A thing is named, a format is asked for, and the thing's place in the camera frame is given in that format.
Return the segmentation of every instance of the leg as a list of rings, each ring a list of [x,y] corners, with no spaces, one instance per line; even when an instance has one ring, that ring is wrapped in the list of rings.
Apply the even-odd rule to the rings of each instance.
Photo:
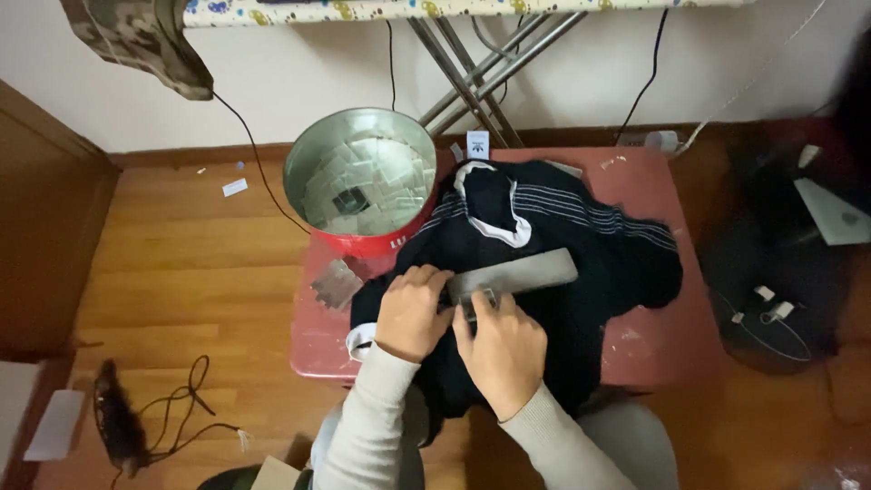
[[[423,490],[423,460],[421,452],[417,445],[422,440],[421,434],[426,434],[426,424],[420,427],[420,420],[426,420],[426,408],[423,407],[421,413],[418,400],[422,400],[422,396],[418,398],[419,391],[409,390],[406,396],[406,411],[402,414],[402,423],[405,427],[402,434],[402,442],[400,443],[400,451],[402,453],[399,464],[399,482],[398,488],[401,490]],[[330,444],[333,442],[335,429],[339,425],[341,419],[341,404],[333,407],[327,414],[327,417],[321,423],[321,429],[318,430],[317,437],[312,443],[312,469],[314,469],[314,477],[317,478],[318,468],[320,468],[327,459],[327,451]]]
[[[624,402],[577,422],[636,487],[678,489],[672,442],[662,422],[646,407]]]

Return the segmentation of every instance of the camouflage cloth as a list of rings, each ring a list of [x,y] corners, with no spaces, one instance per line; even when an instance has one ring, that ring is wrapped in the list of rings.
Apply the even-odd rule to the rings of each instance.
[[[212,99],[212,74],[181,32],[185,0],[60,3],[72,31],[103,60],[151,73],[185,99]]]

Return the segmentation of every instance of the white cable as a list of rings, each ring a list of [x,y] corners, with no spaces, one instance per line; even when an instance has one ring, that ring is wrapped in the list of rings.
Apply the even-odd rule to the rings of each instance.
[[[733,315],[738,315],[738,314],[739,314],[739,312],[735,309],[735,307],[733,307],[732,304],[729,303],[729,300],[726,299],[726,297],[723,296],[722,293],[720,293],[719,291],[717,291],[717,290],[714,289],[714,288],[712,288],[712,290],[713,290],[713,292],[717,293],[717,294],[719,295],[719,297],[723,298],[723,301],[726,302],[726,305],[729,307],[729,310],[732,310]],[[761,321],[762,323],[765,323],[765,321],[762,319],[762,316],[763,316],[763,315],[765,315],[765,313],[760,313],[760,321]],[[777,350],[777,349],[775,349],[774,347],[772,347],[770,344],[768,344],[766,341],[764,341],[764,340],[762,340],[761,338],[757,337],[756,334],[754,334],[753,332],[751,332],[750,329],[748,329],[748,328],[744,325],[744,322],[743,322],[743,321],[740,321],[740,320],[739,320],[739,321],[738,321],[738,325],[740,325],[741,328],[744,329],[744,331],[747,333],[747,335],[749,335],[750,337],[753,337],[753,339],[756,340],[756,342],[759,342],[763,347],[765,347],[766,349],[770,350],[771,352],[774,352],[774,353],[777,354],[778,356],[782,356],[782,357],[785,357],[785,358],[787,358],[787,359],[790,359],[790,360],[793,360],[793,361],[797,361],[797,362],[800,362],[800,363],[809,363],[809,362],[812,360],[813,355],[811,354],[811,350],[810,350],[810,348],[807,347],[807,344],[805,343],[804,339],[802,339],[801,336],[800,336],[800,335],[799,335],[795,330],[793,330],[793,327],[790,327],[790,326],[787,325],[786,323],[783,323],[779,318],[777,318],[777,321],[778,321],[778,323],[780,323],[781,325],[783,325],[784,328],[786,328],[787,330],[789,330],[789,333],[793,334],[793,336],[794,336],[794,337],[799,341],[799,343],[801,344],[801,346],[805,348],[805,352],[807,353],[807,356],[806,356],[806,357],[796,357],[796,356],[791,356],[791,355],[786,354],[785,352],[783,352],[783,351],[781,351],[781,350]]]
[[[796,29],[795,32],[793,32],[793,34],[792,34],[790,37],[787,37],[787,40],[784,41],[784,43],[783,43],[783,45],[782,45],[781,47],[786,47],[787,44],[789,44],[790,42],[792,42],[792,40],[793,40],[796,36],[799,35],[799,32],[801,32],[802,30],[804,30],[805,26],[807,26],[807,25],[808,25],[812,20],[814,20],[814,17],[816,17],[817,12],[820,11],[820,9],[822,8],[822,6],[825,5],[827,1],[828,1],[828,0],[821,0],[821,1],[820,1],[820,4],[816,6],[816,8],[814,9],[814,11],[812,11],[811,14],[810,14],[809,16],[807,16],[807,18],[805,19],[804,22],[801,23],[801,25],[799,26],[799,28]],[[683,145],[678,149],[678,151],[674,154],[674,157],[672,157],[672,158],[675,158],[675,157],[679,156],[680,154],[682,154],[683,152],[685,152],[686,150],[688,150],[688,149],[690,148],[690,146],[692,145],[692,143],[695,142],[696,138],[699,136],[699,133],[701,133],[702,129],[704,129],[705,126],[707,126],[707,124],[708,124],[709,122],[711,122],[712,119],[714,119],[714,118],[717,117],[721,112],[723,112],[723,111],[724,111],[728,106],[730,106],[730,105],[732,104],[732,102],[734,102],[735,100],[738,100],[738,98],[740,98],[742,95],[744,95],[744,92],[750,90],[751,87],[753,87],[754,85],[756,85],[756,82],[760,79],[760,77],[762,76],[762,74],[764,74],[764,73],[766,72],[766,70],[768,70],[768,67],[771,66],[771,63],[773,63],[774,60],[777,59],[777,57],[778,57],[781,53],[782,53],[782,51],[781,51],[781,52],[774,53],[774,54],[773,54],[773,55],[772,55],[772,56],[771,56],[771,57],[770,57],[770,58],[769,58],[769,59],[768,59],[768,60],[767,60],[763,65],[762,65],[762,68],[760,68],[759,72],[756,73],[756,76],[755,76],[755,77],[753,77],[749,82],[747,82],[746,85],[744,85],[743,87],[739,88],[738,91],[735,92],[735,94],[732,96],[732,98],[729,99],[729,101],[726,102],[722,107],[720,107],[720,109],[717,109],[717,111],[715,111],[713,114],[711,114],[710,116],[708,116],[707,119],[705,119],[704,121],[702,121],[701,124],[699,124],[699,126],[696,127],[696,130],[692,132],[692,134],[690,135],[690,139],[688,139],[688,140],[686,141],[686,143],[684,143],[684,144],[683,144]]]

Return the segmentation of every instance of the red bucket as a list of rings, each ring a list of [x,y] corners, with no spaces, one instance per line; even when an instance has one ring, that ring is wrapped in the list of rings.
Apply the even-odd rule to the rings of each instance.
[[[311,125],[284,167],[294,211],[342,254],[395,251],[436,203],[436,146],[417,121],[387,109],[337,112]]]

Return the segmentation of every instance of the table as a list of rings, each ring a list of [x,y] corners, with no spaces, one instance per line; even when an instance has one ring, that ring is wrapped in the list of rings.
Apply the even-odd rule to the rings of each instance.
[[[464,105],[448,113],[429,130],[433,137],[450,129],[466,112],[472,112],[481,126],[490,131],[493,147],[522,148],[523,142],[492,92],[591,11],[713,5],[737,7],[753,2],[755,0],[322,0],[268,4],[256,0],[189,0],[183,21],[185,27],[192,28],[406,19],[453,86],[453,90],[445,94],[419,122],[423,126],[431,124],[459,98]],[[456,35],[448,17],[500,15],[525,17],[504,46],[492,46],[489,56],[476,64]],[[553,23],[548,22],[551,17],[555,19]],[[445,47],[424,21],[426,18],[431,18],[442,33],[445,44],[459,60],[465,75],[451,61]],[[545,29],[545,24],[550,24],[550,27]],[[539,28],[544,30],[541,36],[527,43],[516,55],[510,54]],[[505,66],[485,80],[484,75],[506,57],[509,60]],[[484,104],[490,109],[492,119],[484,109]]]
[[[453,164],[440,154],[439,177]],[[678,297],[661,310],[638,307],[605,326],[602,383],[653,387],[714,373],[724,359],[719,330],[708,302],[686,220],[665,156],[645,148],[535,148],[494,150],[494,160],[554,160],[583,168],[584,180],[599,201],[620,205],[636,218],[664,221],[678,242],[684,281]],[[327,310],[308,285],[326,264],[340,258],[312,235],[303,283],[291,326],[291,365],[304,377],[350,384],[360,363],[348,356],[349,311]],[[367,262],[372,276],[388,270],[394,257]]]

